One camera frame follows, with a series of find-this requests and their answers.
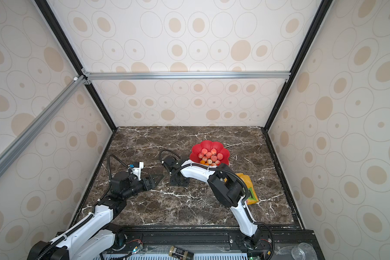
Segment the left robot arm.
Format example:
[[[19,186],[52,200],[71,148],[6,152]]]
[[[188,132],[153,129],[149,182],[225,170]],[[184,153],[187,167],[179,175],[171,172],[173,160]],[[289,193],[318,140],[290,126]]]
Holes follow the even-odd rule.
[[[94,237],[126,207],[127,200],[155,189],[162,174],[142,176],[143,162],[126,164],[113,154],[107,155],[109,186],[91,212],[50,242],[39,241],[30,250],[29,260],[73,260],[80,251],[98,239]]]

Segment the red flower-shaped fruit bowl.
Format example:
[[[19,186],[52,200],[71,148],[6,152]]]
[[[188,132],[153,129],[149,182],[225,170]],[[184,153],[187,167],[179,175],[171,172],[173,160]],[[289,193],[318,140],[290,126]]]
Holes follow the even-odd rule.
[[[222,143],[216,141],[213,142],[209,140],[202,141],[200,144],[197,144],[192,148],[192,152],[190,154],[190,160],[192,160],[195,163],[200,163],[202,159],[198,158],[198,154],[202,153],[203,148],[207,149],[208,152],[211,152],[211,150],[215,148],[217,150],[217,154],[222,153],[224,156],[223,159],[220,160],[221,163],[219,165],[229,164],[230,152],[223,146]]]

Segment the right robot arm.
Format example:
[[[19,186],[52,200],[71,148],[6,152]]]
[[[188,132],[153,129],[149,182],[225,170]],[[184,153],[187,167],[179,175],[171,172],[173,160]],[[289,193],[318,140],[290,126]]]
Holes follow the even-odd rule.
[[[240,232],[245,236],[244,243],[254,249],[266,241],[271,249],[275,248],[275,240],[271,229],[253,218],[247,205],[251,196],[246,183],[227,164],[207,166],[180,157],[177,153],[163,149],[158,158],[170,175],[172,186],[188,186],[191,179],[207,183],[215,198],[234,215]]]

